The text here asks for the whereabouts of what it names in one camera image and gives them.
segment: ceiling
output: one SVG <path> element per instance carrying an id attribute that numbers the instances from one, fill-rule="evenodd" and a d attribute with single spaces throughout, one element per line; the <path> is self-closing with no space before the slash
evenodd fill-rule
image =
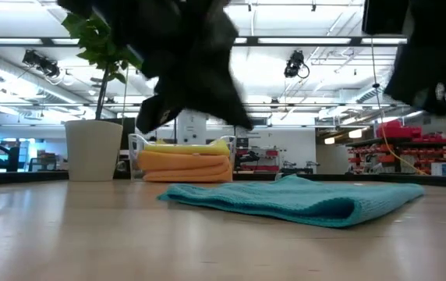
<path id="1" fill-rule="evenodd" d="M 358 37 L 361 33 L 363 0 L 316 0 L 312 11 L 311 0 L 251 0 L 232 1 L 225 11 L 238 27 L 241 37 L 247 36 L 330 36 Z M 0 37 L 69 37 L 61 26 L 65 11 L 52 0 L 0 0 Z M 51 81 L 52 93 L 60 93 L 75 102 L 96 101 L 92 77 L 102 72 L 88 62 L 76 57 L 77 47 L 24 47 L 0 46 L 0 59 L 9 62 L 21 73 L 27 67 L 22 58 L 27 49 L 33 49 L 50 59 L 69 75 L 62 81 Z M 285 79 L 286 61 L 294 50 L 302 50 L 310 76 L 305 79 Z M 246 47 L 232 49 L 231 69 L 242 89 L 242 99 L 249 103 L 270 102 L 280 98 L 286 103 L 346 102 L 360 91 L 366 92 L 373 83 L 373 73 L 383 80 L 391 71 L 396 47 Z M 16 75 L 8 65 L 5 71 Z M 30 73 L 44 78 L 36 70 Z M 127 88 L 117 80 L 108 85 L 108 96 L 123 103 L 140 103 L 153 93 L 152 83 L 129 70 Z M 298 108 L 286 118 L 299 117 L 301 112 L 318 112 L 325 108 Z M 353 111 L 338 110 L 335 115 L 349 117 Z M 110 108 L 111 114 L 122 111 Z M 137 112 L 138 107 L 127 107 L 127 112 Z"/>

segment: table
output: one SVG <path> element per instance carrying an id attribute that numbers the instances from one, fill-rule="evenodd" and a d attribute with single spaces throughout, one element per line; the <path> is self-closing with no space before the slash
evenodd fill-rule
<path id="1" fill-rule="evenodd" d="M 157 201 L 165 189 L 0 186 L 0 280 L 446 280 L 446 187 L 349 229 Z"/>

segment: microfiber cloth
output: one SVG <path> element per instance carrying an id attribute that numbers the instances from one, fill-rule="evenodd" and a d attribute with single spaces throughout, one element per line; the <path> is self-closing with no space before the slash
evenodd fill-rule
<path id="1" fill-rule="evenodd" d="M 385 215 L 423 194 L 421 186 L 411 183 L 356 186 L 286 176 L 273 183 L 225 183 L 216 188 L 176 183 L 158 199 L 340 228 Z"/>

